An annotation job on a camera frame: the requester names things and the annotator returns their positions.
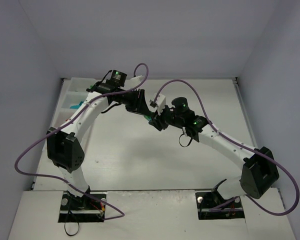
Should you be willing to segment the teal oval lego brick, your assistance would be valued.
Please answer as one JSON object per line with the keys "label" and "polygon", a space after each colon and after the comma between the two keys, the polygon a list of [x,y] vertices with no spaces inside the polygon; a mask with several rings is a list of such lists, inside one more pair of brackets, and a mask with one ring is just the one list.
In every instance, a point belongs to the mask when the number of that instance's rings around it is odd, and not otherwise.
{"label": "teal oval lego brick", "polygon": [[83,104],[83,101],[81,101],[79,104],[71,105],[69,108],[72,110],[77,110],[81,107],[82,104]]}

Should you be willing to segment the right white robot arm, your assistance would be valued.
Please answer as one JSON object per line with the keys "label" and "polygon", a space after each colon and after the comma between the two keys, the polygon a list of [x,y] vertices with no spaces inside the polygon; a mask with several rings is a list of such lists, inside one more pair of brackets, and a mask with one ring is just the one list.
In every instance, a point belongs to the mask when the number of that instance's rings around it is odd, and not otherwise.
{"label": "right white robot arm", "polygon": [[214,187],[214,191],[222,199],[243,195],[260,199],[279,179],[277,166],[267,159],[273,157],[268,148],[237,146],[232,141],[227,141],[208,124],[205,117],[195,114],[189,108],[185,97],[175,98],[172,107],[168,107],[165,96],[160,95],[157,99],[150,100],[150,106],[155,112],[149,123],[155,128],[160,131],[168,126],[181,129],[186,136],[216,150],[239,168],[240,176],[222,180]]}

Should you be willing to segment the red green blue lego stack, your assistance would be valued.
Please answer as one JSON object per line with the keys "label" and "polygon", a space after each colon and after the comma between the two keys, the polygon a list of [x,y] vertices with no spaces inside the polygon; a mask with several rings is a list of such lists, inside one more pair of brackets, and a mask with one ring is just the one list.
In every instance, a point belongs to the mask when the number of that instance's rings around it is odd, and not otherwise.
{"label": "red green blue lego stack", "polygon": [[150,117],[150,116],[145,115],[144,118],[145,118],[148,122],[151,121],[151,117]]}

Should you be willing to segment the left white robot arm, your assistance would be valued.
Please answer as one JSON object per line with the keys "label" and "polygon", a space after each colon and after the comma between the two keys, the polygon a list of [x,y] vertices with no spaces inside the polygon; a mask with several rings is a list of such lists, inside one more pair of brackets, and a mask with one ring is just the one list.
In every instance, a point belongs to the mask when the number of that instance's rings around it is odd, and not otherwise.
{"label": "left white robot arm", "polygon": [[62,181],[74,197],[81,198],[90,193],[81,167],[85,159],[81,142],[96,118],[112,102],[125,105],[129,112],[150,115],[144,91],[140,88],[148,77],[134,76],[134,86],[124,90],[126,78],[125,73],[113,70],[110,79],[98,81],[87,89],[85,101],[65,123],[47,131],[47,157],[59,168]]}

